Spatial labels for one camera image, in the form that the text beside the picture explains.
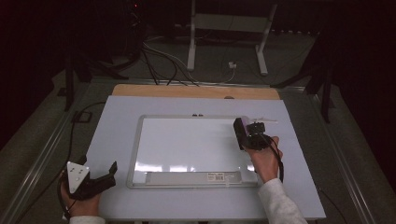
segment white sleeve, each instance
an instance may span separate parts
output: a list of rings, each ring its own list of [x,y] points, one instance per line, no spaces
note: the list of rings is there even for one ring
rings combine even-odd
[[[106,221],[102,217],[70,217],[69,224],[106,224]]]
[[[269,223],[307,223],[278,178],[266,182],[260,188],[259,195]]]

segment person's left hand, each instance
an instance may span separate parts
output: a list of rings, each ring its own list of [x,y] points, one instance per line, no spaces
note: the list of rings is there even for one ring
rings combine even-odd
[[[61,193],[62,198],[64,199],[64,204],[69,208],[71,217],[99,216],[99,202],[101,194],[97,194],[93,198],[84,201],[74,200],[67,194],[67,188],[64,182],[62,183]]]

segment metal frame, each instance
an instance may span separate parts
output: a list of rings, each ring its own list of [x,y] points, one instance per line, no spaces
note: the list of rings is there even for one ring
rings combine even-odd
[[[262,74],[263,76],[268,75],[268,69],[267,69],[267,65],[265,64],[265,59],[264,59],[264,55],[262,52],[264,50],[264,46],[267,41],[268,35],[271,31],[271,25],[272,25],[272,21],[273,21],[275,12],[276,12],[276,7],[277,7],[277,5],[272,5],[270,13],[269,13],[268,17],[266,18],[264,30],[260,30],[260,32],[262,32],[262,42],[259,45],[256,45],[256,47],[255,47],[256,54],[257,54],[257,60],[258,60],[259,67],[260,67],[260,74]],[[195,67],[195,51],[196,51],[195,29],[198,27],[196,16],[197,16],[197,14],[195,11],[195,0],[191,0],[191,36],[190,36],[189,58],[187,60],[187,70],[190,72],[192,72]],[[198,28],[216,29],[213,27],[202,27],[202,26],[199,26]],[[241,30],[241,29],[233,29],[231,25],[226,30],[258,32],[258,30],[254,29],[254,27],[247,28],[245,26],[245,28],[243,30]]]
[[[315,112],[318,115],[318,118],[321,117],[320,109],[320,100],[317,95],[308,96],[309,100],[314,108]],[[347,159],[345,158],[344,152],[341,147],[335,141],[334,134],[329,129],[327,124],[323,119],[320,119],[320,123],[322,124],[322,128],[324,132],[329,137],[330,143],[332,145],[332,154],[334,156],[334,160],[340,170],[341,176],[343,177],[346,188],[349,191],[350,198],[355,204],[356,210],[358,211],[359,216],[361,217],[361,223],[376,223],[372,212],[364,199],[364,196],[361,192],[361,188],[359,187],[358,182],[352,174],[352,171],[349,168]]]
[[[25,178],[22,180],[17,192],[13,196],[11,203],[8,205],[6,211],[0,218],[0,223],[2,224],[13,224],[21,215],[25,204],[27,203],[29,197],[31,196],[35,185],[46,169],[50,158],[55,151],[55,148],[58,146],[58,143],[64,133],[65,126],[70,122],[73,118],[74,111],[77,107],[78,102],[82,99],[85,94],[85,91],[88,89],[88,84],[81,83],[79,84],[78,92],[76,94],[76,101],[71,104],[70,110],[65,112],[55,129],[52,132],[52,135],[49,137],[47,144],[41,150],[40,154],[36,158],[33,165],[30,167],[27,172]]]

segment black device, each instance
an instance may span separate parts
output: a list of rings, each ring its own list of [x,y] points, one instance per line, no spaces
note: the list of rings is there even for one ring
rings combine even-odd
[[[63,182],[65,183],[69,197],[76,201],[88,200],[95,195],[116,186],[116,179],[114,178],[114,174],[118,170],[116,161],[111,165],[107,175],[103,175],[96,179],[90,178],[90,168],[83,165],[85,161],[85,156],[81,158],[78,163],[69,161],[58,182],[58,198],[62,209],[64,210],[64,216],[67,219],[70,219],[70,208],[66,208],[62,198],[61,187]]]
[[[246,117],[235,119],[233,130],[235,131],[236,139],[241,150],[244,150],[243,147],[261,150],[269,147],[272,142],[272,138],[264,134],[264,123],[254,122],[248,124],[248,118]]]

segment metal stand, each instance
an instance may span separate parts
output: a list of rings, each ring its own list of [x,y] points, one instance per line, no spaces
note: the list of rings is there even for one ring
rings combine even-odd
[[[210,15],[197,14],[195,12],[195,0],[191,0],[191,36],[189,59],[187,60],[187,69],[192,72],[195,63],[195,29],[211,29],[211,30],[230,30],[243,32],[262,33],[262,42],[255,48],[257,60],[259,62],[260,74],[268,75],[267,66],[265,64],[263,49],[267,40],[268,34],[271,30],[272,21],[276,12],[276,5],[272,5],[270,13],[267,18],[261,17],[241,17],[241,16],[226,16],[226,15]]]

